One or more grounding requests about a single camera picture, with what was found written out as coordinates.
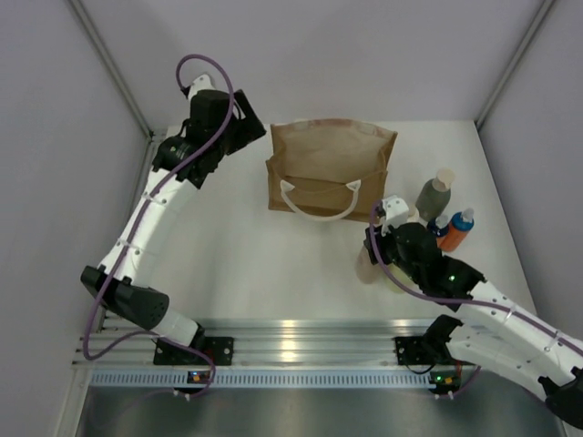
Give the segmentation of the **brown canvas tote bag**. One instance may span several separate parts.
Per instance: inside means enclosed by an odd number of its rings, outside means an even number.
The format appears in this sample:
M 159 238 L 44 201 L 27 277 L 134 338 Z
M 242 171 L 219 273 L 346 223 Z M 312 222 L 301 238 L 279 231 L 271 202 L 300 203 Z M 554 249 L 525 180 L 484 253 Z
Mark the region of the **brown canvas tote bag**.
M 270 125 L 268 208 L 327 222 L 366 222 L 384 196 L 398 133 L 346 118 Z

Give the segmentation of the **beige pump bottle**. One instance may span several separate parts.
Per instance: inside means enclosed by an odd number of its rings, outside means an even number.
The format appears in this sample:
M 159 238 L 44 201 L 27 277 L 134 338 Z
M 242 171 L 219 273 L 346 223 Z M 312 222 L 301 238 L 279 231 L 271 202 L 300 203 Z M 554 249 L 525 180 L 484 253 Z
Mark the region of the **beige pump bottle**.
M 363 284 L 373 284 L 382 273 L 379 265 L 371 262 L 369 252 L 365 246 L 361 246 L 355 263 L 355 271 L 357 278 Z

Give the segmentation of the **grey-green spray bottle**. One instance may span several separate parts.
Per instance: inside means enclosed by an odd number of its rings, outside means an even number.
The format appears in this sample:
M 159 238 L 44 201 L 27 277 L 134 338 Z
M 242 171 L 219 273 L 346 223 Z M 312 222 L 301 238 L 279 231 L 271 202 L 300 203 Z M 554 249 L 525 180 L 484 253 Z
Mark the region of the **grey-green spray bottle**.
M 435 177 L 427 180 L 415 202 L 420 219 L 430 221 L 442 215 L 451 198 L 455 172 L 440 168 Z

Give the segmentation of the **yellow-green pump bottle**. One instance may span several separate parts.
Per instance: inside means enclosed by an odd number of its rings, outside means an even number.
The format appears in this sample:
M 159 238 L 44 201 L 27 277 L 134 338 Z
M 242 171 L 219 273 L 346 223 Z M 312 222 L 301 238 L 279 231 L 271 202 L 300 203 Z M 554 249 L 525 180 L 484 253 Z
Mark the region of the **yellow-green pump bottle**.
M 391 275 L 398 281 L 400 282 L 404 287 L 408 288 L 409 290 L 413 290 L 416 291 L 416 285 L 415 283 L 407 277 L 406 274 L 404 274 L 400 269 L 398 269 L 396 266 L 394 265 L 390 265 L 389 266 L 389 271 L 391 273 Z M 389 278 L 386 274 L 384 274 L 383 276 L 383 280 L 384 283 L 386 284 L 386 287 L 397 294 L 405 294 L 405 291 L 399 287 L 391 278 Z

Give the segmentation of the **cream round-cap bottle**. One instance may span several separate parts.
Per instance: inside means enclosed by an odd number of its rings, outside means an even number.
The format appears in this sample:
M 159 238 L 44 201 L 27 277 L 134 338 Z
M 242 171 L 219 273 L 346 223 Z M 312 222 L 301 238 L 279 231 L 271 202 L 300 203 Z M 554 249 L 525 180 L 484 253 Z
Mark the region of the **cream round-cap bottle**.
M 417 223 L 420 219 L 419 211 L 417 208 L 413 208 L 409 211 L 406 222 L 407 223 Z

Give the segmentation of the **orange bottle blue cap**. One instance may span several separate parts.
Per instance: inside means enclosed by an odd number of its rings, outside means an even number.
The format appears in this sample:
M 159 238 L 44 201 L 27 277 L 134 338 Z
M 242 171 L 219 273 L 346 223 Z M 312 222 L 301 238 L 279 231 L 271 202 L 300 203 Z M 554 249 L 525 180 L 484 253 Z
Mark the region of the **orange bottle blue cap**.
M 445 252 L 456 250 L 475 225 L 475 211 L 472 208 L 456 212 L 448 225 L 448 231 L 440 249 Z

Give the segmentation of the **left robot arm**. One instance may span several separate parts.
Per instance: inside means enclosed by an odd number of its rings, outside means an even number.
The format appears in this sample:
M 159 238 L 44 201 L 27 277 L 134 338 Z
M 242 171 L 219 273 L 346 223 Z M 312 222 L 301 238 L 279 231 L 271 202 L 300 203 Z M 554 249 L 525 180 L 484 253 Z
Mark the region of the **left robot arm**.
M 102 306 L 142 330 L 174 344 L 193 364 L 204 357 L 204 329 L 170 306 L 169 295 L 151 288 L 153 270 L 176 219 L 219 163 L 266 130 L 242 90 L 204 89 L 189 99 L 189 118 L 158 147 L 141 198 L 112 250 L 81 282 Z

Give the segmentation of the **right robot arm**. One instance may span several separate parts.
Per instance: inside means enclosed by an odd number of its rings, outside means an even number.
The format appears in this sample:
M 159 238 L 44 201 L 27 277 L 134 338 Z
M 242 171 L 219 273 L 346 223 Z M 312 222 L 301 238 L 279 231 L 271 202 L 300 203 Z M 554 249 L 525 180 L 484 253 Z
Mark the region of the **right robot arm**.
M 364 246 L 383 270 L 394 265 L 414 297 L 444 305 L 424 338 L 433 361 L 466 361 L 537 396 L 561 421 L 582 426 L 582 342 L 512 301 L 477 269 L 445 255 L 419 223 L 383 231 L 371 225 Z

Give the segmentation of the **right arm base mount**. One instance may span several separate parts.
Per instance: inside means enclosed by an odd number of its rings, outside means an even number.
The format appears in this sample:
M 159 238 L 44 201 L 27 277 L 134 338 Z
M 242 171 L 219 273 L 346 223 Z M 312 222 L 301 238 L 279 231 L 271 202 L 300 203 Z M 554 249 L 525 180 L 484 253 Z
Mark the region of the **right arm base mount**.
M 452 365 L 456 359 L 445 346 L 444 340 L 423 336 L 395 337 L 394 346 L 399 365 Z

